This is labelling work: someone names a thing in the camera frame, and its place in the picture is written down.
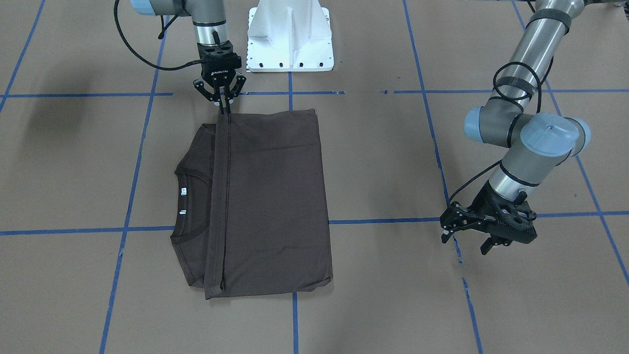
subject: white mounting plate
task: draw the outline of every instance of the white mounting plate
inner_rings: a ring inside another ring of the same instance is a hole
[[[257,8],[249,10],[249,27]],[[330,10],[321,8],[330,26]],[[290,51],[281,52],[266,40],[249,38],[247,42],[247,71],[287,72],[287,71],[330,71],[334,68],[332,40],[313,40],[294,53],[291,64]]]

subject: blue joint cap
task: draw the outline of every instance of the blue joint cap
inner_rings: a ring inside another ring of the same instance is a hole
[[[537,113],[520,132],[520,140],[527,149],[548,157],[567,154],[578,138],[579,129],[573,123],[551,113]]]
[[[474,107],[467,112],[467,115],[465,116],[465,123],[463,124],[463,132],[466,137],[472,140],[484,142],[481,137],[481,108],[482,107],[480,106]]]
[[[135,11],[139,14],[149,14],[151,16],[155,16],[155,10],[153,9],[153,5],[151,5],[150,0],[131,0],[131,6],[133,6]]]
[[[574,117],[568,117],[568,118],[574,120],[575,122],[577,122],[581,126],[581,128],[583,128],[583,133],[586,136],[586,141],[585,141],[585,143],[583,143],[583,148],[581,149],[581,151],[583,151],[589,145],[589,142],[592,140],[592,130],[590,130],[589,126],[587,125],[587,123],[584,120],[578,119],[578,118],[574,118]]]

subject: black fabric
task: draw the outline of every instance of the black fabric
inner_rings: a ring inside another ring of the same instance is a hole
[[[199,128],[175,173],[171,241],[188,284],[207,299],[312,291],[331,281],[314,110],[219,117]]]

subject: white plastic base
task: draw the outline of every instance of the white plastic base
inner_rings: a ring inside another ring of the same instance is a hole
[[[260,0],[249,11],[247,71],[329,71],[330,12],[318,0]]]

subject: dark gray garment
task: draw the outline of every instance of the dark gray garment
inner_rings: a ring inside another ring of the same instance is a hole
[[[175,173],[172,244],[188,284],[203,287],[207,299],[312,291],[330,282],[314,110],[221,116],[201,126]]]

